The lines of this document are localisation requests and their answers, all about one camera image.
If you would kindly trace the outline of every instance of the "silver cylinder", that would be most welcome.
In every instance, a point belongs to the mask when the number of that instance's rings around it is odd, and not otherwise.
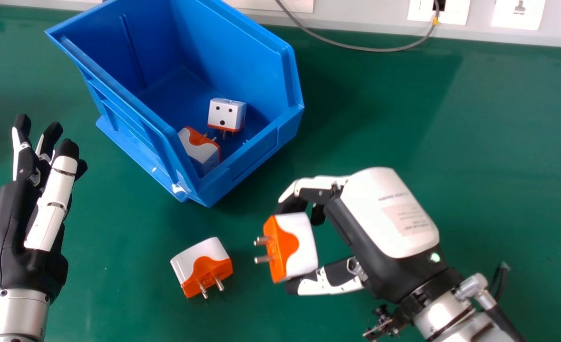
[[[474,312],[469,301],[459,301],[454,297],[452,292],[448,291],[441,297],[433,301],[429,306],[424,308],[414,317],[414,324],[424,336],[428,339],[437,331],[444,329],[452,323],[458,316],[465,311]]]
[[[0,335],[19,335],[42,342],[47,317],[48,300],[42,292],[0,290]]]

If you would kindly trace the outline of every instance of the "wall outlet panel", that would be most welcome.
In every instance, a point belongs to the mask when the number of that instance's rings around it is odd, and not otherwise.
[[[435,16],[433,0],[410,0],[407,20],[431,21]],[[442,24],[466,25],[469,17],[470,0],[446,0],[445,8],[439,11]]]
[[[224,0],[235,9],[282,11],[274,0]],[[291,12],[313,13],[315,0],[282,0]]]
[[[492,26],[520,30],[538,30],[545,0],[496,0]]]

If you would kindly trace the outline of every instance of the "green table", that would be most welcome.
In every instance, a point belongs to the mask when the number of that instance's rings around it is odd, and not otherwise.
[[[365,292],[288,296],[253,264],[261,250],[251,242],[294,178],[372,165],[398,171],[464,275],[491,277],[501,260],[513,267],[501,304],[529,341],[561,340],[561,48],[431,39],[367,54],[270,28],[296,50],[300,132],[207,209],[176,201],[96,129],[77,68],[43,33],[74,14],[0,7],[0,185],[11,177],[18,113],[30,114],[34,134],[61,121],[90,166],[66,221],[69,279],[50,309],[48,341],[361,341],[379,302]],[[348,255],[329,224],[315,234],[321,263]],[[169,260],[210,236],[235,272],[226,292],[187,300]],[[402,341],[421,338],[406,329]]]

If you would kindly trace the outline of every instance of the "blue plastic bin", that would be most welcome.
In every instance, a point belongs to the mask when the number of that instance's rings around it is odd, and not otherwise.
[[[46,30],[78,65],[97,126],[180,201],[212,206],[297,133],[293,48],[221,0],[109,0]],[[209,100],[248,103],[198,177],[177,132],[207,128]]]

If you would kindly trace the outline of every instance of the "robotic hand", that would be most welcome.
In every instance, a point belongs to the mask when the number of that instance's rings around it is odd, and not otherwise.
[[[11,130],[12,182],[0,188],[0,342],[44,340],[48,306],[65,285],[63,220],[74,182],[87,170],[76,143],[52,123],[31,148],[31,121],[22,114]]]
[[[285,282],[292,295],[333,295],[367,288],[382,305],[370,341],[415,325],[427,342],[523,342],[477,273],[466,280],[448,266],[439,231],[393,169],[374,167],[347,177],[296,180],[278,200],[275,215],[303,212],[327,218],[354,256]],[[477,312],[471,299],[484,312]]]

